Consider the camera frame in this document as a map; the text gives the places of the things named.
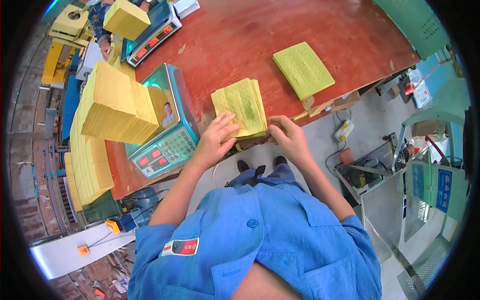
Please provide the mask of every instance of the scale keypad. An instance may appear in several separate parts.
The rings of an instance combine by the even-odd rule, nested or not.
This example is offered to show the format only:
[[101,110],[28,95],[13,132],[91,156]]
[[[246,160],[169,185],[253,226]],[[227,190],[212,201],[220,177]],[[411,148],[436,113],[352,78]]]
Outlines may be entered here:
[[159,145],[165,157],[172,164],[191,157],[195,151],[195,144],[185,128],[181,128],[173,134],[170,134],[162,140]]

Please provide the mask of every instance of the red wooden tabletop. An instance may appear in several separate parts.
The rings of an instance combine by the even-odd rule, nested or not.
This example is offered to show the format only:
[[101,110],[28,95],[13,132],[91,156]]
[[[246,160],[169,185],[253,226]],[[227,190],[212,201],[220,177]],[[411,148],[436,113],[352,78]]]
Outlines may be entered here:
[[[212,92],[244,78],[258,80],[267,117],[303,113],[305,108],[272,59],[274,53],[301,42],[312,47],[335,80],[314,95],[312,108],[420,61],[392,20],[370,0],[200,0],[199,4],[199,10],[181,21],[183,27],[136,68],[139,82],[163,62],[180,68],[197,123],[204,115],[215,115]],[[305,117],[300,123],[312,120]],[[126,159],[123,144],[107,141],[106,145],[114,199],[152,182]]]

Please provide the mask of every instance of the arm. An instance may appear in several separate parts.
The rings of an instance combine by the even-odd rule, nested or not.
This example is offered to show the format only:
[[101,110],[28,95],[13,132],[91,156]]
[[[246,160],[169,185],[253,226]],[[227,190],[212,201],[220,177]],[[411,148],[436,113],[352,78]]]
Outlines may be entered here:
[[96,11],[94,9],[91,9],[88,13],[88,20],[92,25],[93,34],[94,37],[97,38],[97,43],[100,46],[100,51],[102,52],[103,59],[107,61],[110,56],[108,51],[112,50],[112,47],[110,46],[110,37],[112,33],[103,28],[103,20],[100,20],[100,18],[98,17],[99,13],[102,13],[102,10]]
[[168,194],[158,205],[149,225],[180,225],[185,220],[198,180],[210,166],[219,161],[232,148],[237,140],[235,138],[227,139],[229,135],[240,128],[239,125],[227,126],[234,117],[235,114],[227,116],[227,111],[223,111],[208,126],[200,138],[195,153]]
[[276,142],[282,148],[285,156],[302,173],[312,195],[321,199],[330,208],[340,222],[355,215],[353,208],[346,199],[328,181],[325,174],[315,163],[308,150],[303,130],[286,116],[269,117],[269,121],[278,123],[282,129],[270,125],[271,142]]

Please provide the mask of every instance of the digital scale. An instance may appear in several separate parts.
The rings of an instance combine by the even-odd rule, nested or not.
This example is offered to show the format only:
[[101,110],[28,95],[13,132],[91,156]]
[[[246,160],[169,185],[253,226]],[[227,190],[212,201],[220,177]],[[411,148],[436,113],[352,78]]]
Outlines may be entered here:
[[127,60],[133,67],[138,66],[153,49],[182,27],[173,4],[167,0],[159,1],[148,12],[151,24],[147,29],[135,41],[123,40],[121,60]]
[[142,84],[154,105],[164,109],[158,134],[144,145],[125,144],[127,157],[147,177],[169,172],[186,163],[199,141],[192,100],[179,68],[163,63]]

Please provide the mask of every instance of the shoe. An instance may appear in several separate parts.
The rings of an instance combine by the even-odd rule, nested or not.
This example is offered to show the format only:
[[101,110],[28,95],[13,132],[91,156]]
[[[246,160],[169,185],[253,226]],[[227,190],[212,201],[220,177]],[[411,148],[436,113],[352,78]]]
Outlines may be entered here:
[[243,171],[246,171],[248,169],[250,169],[250,167],[248,166],[248,164],[243,161],[243,160],[239,160],[237,161],[237,168],[239,170],[240,173],[242,173]]
[[287,159],[284,158],[283,156],[277,156],[275,158],[275,167],[278,166],[279,164],[287,164],[288,165]]

